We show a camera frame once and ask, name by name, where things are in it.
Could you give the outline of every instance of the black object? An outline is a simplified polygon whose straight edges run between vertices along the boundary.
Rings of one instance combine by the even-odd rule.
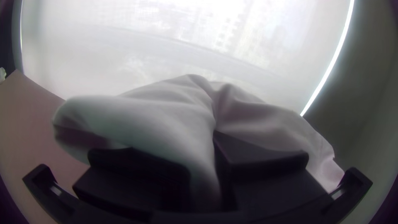
[[[73,186],[79,199],[60,188],[43,164],[23,181],[62,224],[331,224],[372,185],[351,168],[328,194],[305,170],[303,151],[266,150],[217,131],[214,146],[223,199],[214,213],[193,212],[185,167],[135,149],[91,150],[91,167]]]

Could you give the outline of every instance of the curved edge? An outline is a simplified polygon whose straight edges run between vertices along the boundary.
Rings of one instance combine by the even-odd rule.
[[[307,112],[307,110],[310,108],[311,104],[314,102],[315,98],[318,96],[320,90],[322,89],[323,85],[325,84],[326,80],[328,79],[328,77],[330,75],[330,72],[332,71],[333,66],[335,65],[335,63],[337,61],[337,57],[339,56],[341,48],[343,47],[343,43],[344,43],[345,37],[347,35],[349,23],[351,21],[352,11],[354,9],[354,1],[355,0],[350,0],[350,2],[349,2],[347,19],[345,20],[343,33],[341,34],[341,37],[340,37],[340,40],[339,40],[339,44],[337,45],[335,54],[333,55],[333,58],[332,58],[332,60],[331,60],[331,62],[329,64],[328,68],[326,69],[325,74],[323,75],[322,79],[320,80],[320,83],[318,84],[318,86],[315,89],[314,93],[310,97],[310,100],[308,101],[308,103],[304,107],[303,111],[300,113],[300,116],[303,116]]]
[[[15,68],[23,73],[22,67],[22,6],[23,0],[14,0],[12,9],[12,54],[14,57]]]

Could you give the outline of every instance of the wooden surface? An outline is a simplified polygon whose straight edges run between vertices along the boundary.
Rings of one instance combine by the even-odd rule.
[[[88,166],[62,150],[53,138],[51,119],[63,99],[43,89],[19,71],[0,84],[0,175],[31,224],[53,224],[30,194],[22,178],[41,163],[58,184],[73,193],[73,183]]]

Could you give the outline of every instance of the beige wall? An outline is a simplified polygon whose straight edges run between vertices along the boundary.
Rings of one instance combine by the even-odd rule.
[[[44,163],[69,192],[87,170],[55,142],[51,118],[64,100],[15,71],[0,85],[0,174],[30,224],[55,224],[22,178]]]
[[[344,224],[368,223],[398,172],[397,26],[388,0],[357,0],[337,63],[305,118],[343,168],[373,186]]]
[[[356,0],[343,48],[304,117],[332,145],[336,161],[364,127],[391,73],[398,43],[388,0]]]

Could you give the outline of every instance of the white cloth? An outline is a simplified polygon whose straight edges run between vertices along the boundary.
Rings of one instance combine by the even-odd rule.
[[[330,192],[344,175],[331,145],[298,114],[227,83],[184,75],[119,96],[67,100],[53,119],[57,142],[88,163],[92,148],[134,147],[179,163],[191,173],[198,211],[214,211],[220,189],[213,130],[271,150],[304,150],[308,172]]]

